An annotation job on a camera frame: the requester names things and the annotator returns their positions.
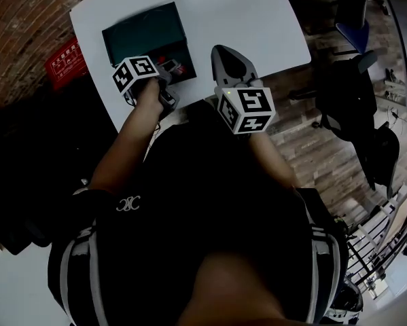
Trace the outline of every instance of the brick wall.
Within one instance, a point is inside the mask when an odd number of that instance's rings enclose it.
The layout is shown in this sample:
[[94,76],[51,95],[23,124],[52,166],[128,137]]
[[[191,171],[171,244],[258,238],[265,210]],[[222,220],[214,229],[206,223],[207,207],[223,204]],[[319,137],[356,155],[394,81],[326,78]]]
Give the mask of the brick wall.
[[81,0],[0,0],[0,107],[45,82],[44,62],[72,38],[69,10]]

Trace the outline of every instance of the black shirt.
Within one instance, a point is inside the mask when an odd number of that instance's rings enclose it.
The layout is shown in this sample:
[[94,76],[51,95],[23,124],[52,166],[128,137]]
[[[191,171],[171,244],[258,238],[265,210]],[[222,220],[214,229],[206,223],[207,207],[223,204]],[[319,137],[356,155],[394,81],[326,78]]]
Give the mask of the black shirt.
[[286,317],[306,318],[311,237],[304,204],[260,170],[245,142],[215,126],[169,128],[120,197],[86,191],[72,198],[69,209],[77,220],[53,244],[51,291],[60,302],[60,257],[76,229],[96,217],[110,326],[174,325],[201,262],[214,251],[247,257]]

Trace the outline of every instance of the white table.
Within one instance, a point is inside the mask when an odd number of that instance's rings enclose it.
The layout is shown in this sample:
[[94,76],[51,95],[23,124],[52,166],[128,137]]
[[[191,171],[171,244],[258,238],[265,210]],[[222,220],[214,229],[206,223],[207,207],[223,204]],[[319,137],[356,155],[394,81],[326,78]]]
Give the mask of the white table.
[[183,107],[213,95],[211,50],[222,44],[250,59],[260,77],[311,61],[288,0],[83,0],[71,13],[88,70],[119,130],[130,107],[110,80],[102,30],[157,5],[174,1],[188,38],[197,78],[174,85]]

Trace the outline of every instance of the black box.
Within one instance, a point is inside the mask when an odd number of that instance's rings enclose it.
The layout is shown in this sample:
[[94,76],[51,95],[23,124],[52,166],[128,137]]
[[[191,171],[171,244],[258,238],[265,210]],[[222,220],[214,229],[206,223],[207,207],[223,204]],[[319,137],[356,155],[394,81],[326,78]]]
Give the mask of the black box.
[[128,57],[149,56],[172,74],[172,84],[196,77],[174,2],[127,18],[102,35],[113,67]]

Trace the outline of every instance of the black chair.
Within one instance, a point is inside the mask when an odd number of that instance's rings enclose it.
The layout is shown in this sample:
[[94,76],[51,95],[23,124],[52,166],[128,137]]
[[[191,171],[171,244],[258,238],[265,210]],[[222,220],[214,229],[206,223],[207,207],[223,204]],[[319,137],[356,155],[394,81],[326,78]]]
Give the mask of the black chair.
[[309,35],[337,30],[355,48],[355,51],[341,52],[339,54],[365,53],[369,39],[369,24],[365,19],[367,2],[368,0],[339,0],[334,27],[315,31],[309,33]]
[[291,92],[289,97],[293,100],[316,97],[322,119],[313,126],[325,127],[338,138],[351,142],[370,187],[375,190],[375,183],[386,186],[390,198],[400,143],[388,122],[378,130],[374,126],[377,105],[368,68],[376,61],[374,51],[369,51],[334,62],[317,90]]

